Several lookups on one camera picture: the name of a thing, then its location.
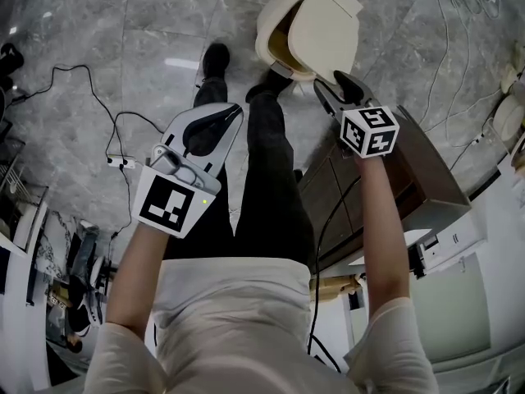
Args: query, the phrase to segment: brown cabinet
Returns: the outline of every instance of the brown cabinet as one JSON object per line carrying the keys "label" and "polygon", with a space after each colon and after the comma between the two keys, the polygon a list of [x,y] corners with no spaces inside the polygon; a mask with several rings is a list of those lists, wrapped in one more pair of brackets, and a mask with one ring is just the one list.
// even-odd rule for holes
{"label": "brown cabinet", "polygon": [[[448,167],[434,146],[411,119],[398,115],[399,136],[394,151],[385,156],[385,168],[405,231],[431,229],[435,234],[469,209]],[[362,255],[363,209],[359,170],[350,153],[330,135],[313,157],[299,183],[304,207],[317,241],[326,220],[345,196],[326,228],[320,252],[320,269],[350,263]]]}

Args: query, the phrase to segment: white shirt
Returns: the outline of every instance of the white shirt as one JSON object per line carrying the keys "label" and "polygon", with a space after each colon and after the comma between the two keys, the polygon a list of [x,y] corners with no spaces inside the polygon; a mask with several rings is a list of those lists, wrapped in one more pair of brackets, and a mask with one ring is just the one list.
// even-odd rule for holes
{"label": "white shirt", "polygon": [[346,357],[347,376],[308,356],[309,279],[288,259],[164,261],[157,358],[133,332],[105,323],[85,392],[438,392],[408,298],[374,314]]}

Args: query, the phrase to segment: cloth sleeve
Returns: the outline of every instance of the cloth sleeve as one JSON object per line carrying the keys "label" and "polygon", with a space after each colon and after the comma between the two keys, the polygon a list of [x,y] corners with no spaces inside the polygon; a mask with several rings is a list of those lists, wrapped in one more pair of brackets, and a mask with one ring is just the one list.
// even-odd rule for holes
{"label": "cloth sleeve", "polygon": [[166,381],[162,366],[132,331],[112,323],[100,327],[84,393],[162,393]]}
{"label": "cloth sleeve", "polygon": [[361,390],[438,393],[436,377],[418,334],[413,303],[398,298],[372,317],[363,339],[345,357],[348,377]]}

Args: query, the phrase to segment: foot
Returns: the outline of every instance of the foot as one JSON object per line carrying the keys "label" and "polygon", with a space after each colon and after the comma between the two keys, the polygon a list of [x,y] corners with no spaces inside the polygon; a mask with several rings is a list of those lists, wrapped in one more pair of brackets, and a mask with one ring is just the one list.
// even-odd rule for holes
{"label": "foot", "polygon": [[248,91],[246,94],[246,103],[250,103],[255,95],[261,94],[262,92],[271,92],[277,98],[277,96],[279,96],[279,94],[292,82],[292,79],[287,79],[280,74],[275,73],[273,70],[270,70],[266,74],[262,83],[255,85]]}
{"label": "foot", "polygon": [[225,44],[213,43],[208,47],[203,59],[204,79],[219,77],[224,79],[224,72],[230,64],[230,52]]}

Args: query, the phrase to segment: forearm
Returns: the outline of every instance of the forearm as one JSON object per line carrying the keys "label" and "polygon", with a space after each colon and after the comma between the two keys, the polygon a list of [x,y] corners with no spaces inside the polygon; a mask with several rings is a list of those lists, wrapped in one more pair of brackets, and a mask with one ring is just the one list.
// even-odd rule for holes
{"label": "forearm", "polygon": [[364,258],[370,316],[409,296],[409,255],[390,182],[380,157],[361,161]]}
{"label": "forearm", "polygon": [[106,321],[144,339],[169,235],[139,223],[119,265],[107,305]]}

